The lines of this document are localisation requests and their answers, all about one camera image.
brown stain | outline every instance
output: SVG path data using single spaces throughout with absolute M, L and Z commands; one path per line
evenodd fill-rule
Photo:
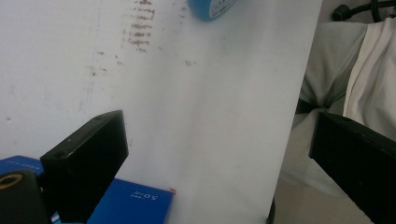
M 129 42 L 132 45 L 137 45 L 138 47 L 140 47 L 140 45 L 149 45 L 148 40 L 130 40 Z
M 177 191 L 176 191 L 176 189 L 172 189 L 172 188 L 170 188 L 169 189 L 169 191 L 171 191 L 174 195 L 176 195 L 177 194 Z
M 152 5 L 149 0 L 135 1 L 135 3 L 139 3 L 140 5 Z
M 134 33 L 134 36 L 145 36 L 145 33 Z
M 144 30 L 144 29 L 150 29 L 152 28 L 151 25 L 147 25 L 147 24 L 138 24 L 138 23 L 134 23 L 131 25 L 132 28 L 135 28 L 137 30 Z
M 147 52 L 146 49 L 136 49 L 136 51 L 141 52 L 141 53 L 146 53 Z

white fabric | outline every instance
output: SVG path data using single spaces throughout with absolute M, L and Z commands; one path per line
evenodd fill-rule
M 396 20 L 368 26 L 348 82 L 344 116 L 396 141 Z
M 319 111 L 341 115 L 347 83 L 358 59 L 367 25 L 349 22 L 321 24 L 305 70 L 300 99 L 317 106 L 308 114 L 294 117 L 280 178 L 307 185 L 337 197 L 345 193 L 308 157 Z
M 319 111 L 357 122 L 396 141 L 396 20 L 333 22 L 317 29 L 300 98 L 318 108 L 294 117 L 280 178 L 346 196 L 308 158 Z

